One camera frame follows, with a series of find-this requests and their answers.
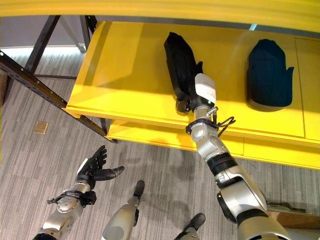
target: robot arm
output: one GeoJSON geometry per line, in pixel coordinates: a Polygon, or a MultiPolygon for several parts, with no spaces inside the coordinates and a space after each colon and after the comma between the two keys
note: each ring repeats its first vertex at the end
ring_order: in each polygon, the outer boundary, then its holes
{"type": "MultiPolygon", "coordinates": [[[[195,120],[210,120],[209,111],[206,105],[198,106],[193,112],[195,120]]],[[[238,239],[290,240],[280,223],[268,217],[264,195],[218,138],[217,128],[205,122],[200,121],[191,127],[191,137],[214,174],[220,189],[217,200],[224,216],[238,224],[238,239]]]]}
{"type": "Polygon", "coordinates": [[[194,121],[186,127],[197,151],[214,174],[220,189],[218,202],[227,219],[238,225],[239,240],[290,240],[285,229],[267,215],[264,195],[237,164],[219,136],[235,122],[233,117],[217,123],[215,84],[196,64],[192,49],[178,34],[170,32],[164,43],[167,66],[178,112],[193,111],[194,121]]]}
{"type": "Polygon", "coordinates": [[[114,179],[122,173],[125,169],[123,166],[115,169],[102,169],[106,163],[106,153],[106,147],[103,145],[91,158],[86,158],[77,171],[73,188],[48,200],[48,204],[57,204],[56,210],[44,222],[33,240],[64,240],[86,205],[95,204],[96,193],[92,190],[96,181],[114,179]]]}

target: yellow table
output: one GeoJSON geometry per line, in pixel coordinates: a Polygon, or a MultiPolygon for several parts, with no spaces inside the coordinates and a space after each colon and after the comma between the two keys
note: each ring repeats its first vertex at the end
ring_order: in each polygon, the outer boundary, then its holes
{"type": "Polygon", "coordinates": [[[320,33],[319,0],[2,0],[0,16],[108,15],[209,20],[320,33]]]}
{"type": "Polygon", "coordinates": [[[181,34],[216,83],[218,119],[235,116],[224,133],[238,157],[320,169],[320,42],[217,27],[102,22],[93,34],[66,111],[115,119],[110,138],[195,150],[178,114],[163,43],[181,34]],[[275,40],[294,66],[293,102],[275,112],[246,104],[248,55],[259,39],[275,40]]]}

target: gray carpet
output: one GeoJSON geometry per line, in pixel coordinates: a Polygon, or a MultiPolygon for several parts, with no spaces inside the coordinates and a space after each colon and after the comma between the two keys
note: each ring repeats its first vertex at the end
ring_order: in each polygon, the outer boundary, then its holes
{"type": "MultiPolygon", "coordinates": [[[[27,57],[13,57],[22,65],[27,57]]],[[[75,76],[83,55],[45,54],[37,73],[75,76]]],[[[74,81],[41,79],[65,100],[74,81]]],[[[0,239],[32,239],[55,209],[46,200],[70,188],[85,157],[106,145],[106,168],[124,165],[118,178],[98,182],[97,201],[87,206],[69,240],[99,240],[112,214],[132,195],[142,179],[146,188],[132,240],[172,240],[197,213],[206,215],[199,229],[203,240],[235,240],[236,225],[225,219],[209,168],[198,154],[132,142],[112,144],[13,82],[2,108],[0,166],[0,239]],[[49,122],[45,135],[33,133],[36,121],[49,122]]],[[[320,215],[320,172],[262,163],[238,162],[264,192],[269,203],[288,203],[320,215]]]]}

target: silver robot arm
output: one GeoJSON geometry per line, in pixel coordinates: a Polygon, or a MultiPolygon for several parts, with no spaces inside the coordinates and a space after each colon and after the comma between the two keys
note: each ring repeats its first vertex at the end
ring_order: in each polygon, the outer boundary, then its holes
{"type": "Polygon", "coordinates": [[[73,188],[47,201],[48,204],[57,204],[56,210],[44,222],[33,240],[64,240],[86,205],[95,204],[96,193],[92,190],[96,181],[110,180],[122,173],[125,169],[123,166],[102,169],[106,163],[106,153],[106,147],[103,145],[91,158],[86,158],[77,171],[73,188]]]}
{"type": "Polygon", "coordinates": [[[196,143],[197,151],[214,174],[220,189],[217,194],[223,214],[238,224],[239,240],[290,240],[286,230],[275,219],[267,215],[264,195],[249,177],[245,169],[238,165],[227,147],[219,139],[218,129],[212,124],[217,118],[217,108],[209,109],[205,104],[196,107],[194,124],[187,132],[196,143]]]}

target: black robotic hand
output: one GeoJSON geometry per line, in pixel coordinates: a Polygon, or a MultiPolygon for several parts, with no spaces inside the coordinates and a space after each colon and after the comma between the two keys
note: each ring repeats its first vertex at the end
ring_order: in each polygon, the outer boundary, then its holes
{"type": "Polygon", "coordinates": [[[102,169],[103,165],[106,163],[106,158],[106,146],[102,145],[92,157],[83,161],[77,172],[76,180],[86,181],[92,190],[96,185],[96,181],[114,179],[123,172],[125,169],[124,166],[119,166],[114,169],[102,169]]]}

